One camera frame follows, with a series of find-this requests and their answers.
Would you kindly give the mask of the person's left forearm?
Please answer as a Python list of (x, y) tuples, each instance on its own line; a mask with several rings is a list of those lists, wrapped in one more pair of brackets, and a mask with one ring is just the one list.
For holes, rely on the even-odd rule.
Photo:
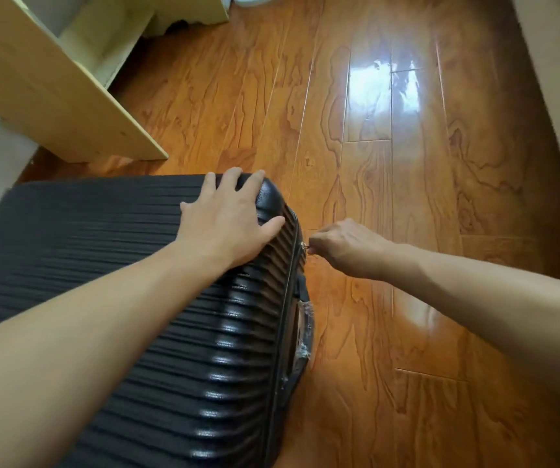
[(170, 244), (1, 323), (0, 468), (56, 464), (151, 342), (224, 272)]

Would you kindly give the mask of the person's right hand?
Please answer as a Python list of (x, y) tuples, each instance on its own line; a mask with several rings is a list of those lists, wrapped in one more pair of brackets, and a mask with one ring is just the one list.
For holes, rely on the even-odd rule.
[(341, 224), (344, 236), (344, 251), (331, 267), (353, 278), (385, 281), (386, 260), (393, 243), (352, 219), (332, 224)]

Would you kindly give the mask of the light wooden desk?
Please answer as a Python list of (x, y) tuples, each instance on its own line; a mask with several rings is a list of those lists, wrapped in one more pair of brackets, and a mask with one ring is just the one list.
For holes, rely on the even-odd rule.
[(229, 20), (230, 0), (89, 0), (53, 35), (23, 0), (0, 0), (0, 119), (68, 163), (168, 155), (108, 92), (141, 37)]

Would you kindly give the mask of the person's right forearm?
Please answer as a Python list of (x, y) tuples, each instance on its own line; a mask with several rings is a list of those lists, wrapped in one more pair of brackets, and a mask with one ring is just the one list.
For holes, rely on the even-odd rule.
[(384, 241), (384, 280), (429, 304), (560, 393), (560, 280)]

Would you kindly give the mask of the black ribbed hard-shell suitcase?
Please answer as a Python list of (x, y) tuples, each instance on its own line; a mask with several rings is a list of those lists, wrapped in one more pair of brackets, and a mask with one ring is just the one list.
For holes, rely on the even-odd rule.
[[(204, 175), (33, 181), (0, 200), (0, 323), (173, 243)], [(265, 178), (248, 263), (169, 323), (53, 468), (273, 468), (312, 351), (303, 235)]]

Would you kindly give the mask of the person's left hand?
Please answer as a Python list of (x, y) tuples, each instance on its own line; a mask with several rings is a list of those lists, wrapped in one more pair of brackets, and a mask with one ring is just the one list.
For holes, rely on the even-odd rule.
[(251, 230), (259, 223), (256, 199), (266, 178), (263, 170), (251, 174), (237, 189), (234, 200), (220, 202), (216, 174), (208, 172), (196, 200), (196, 220), (181, 220), (175, 246), (190, 259), (212, 262), (224, 272), (254, 259), (262, 249), (254, 249)]

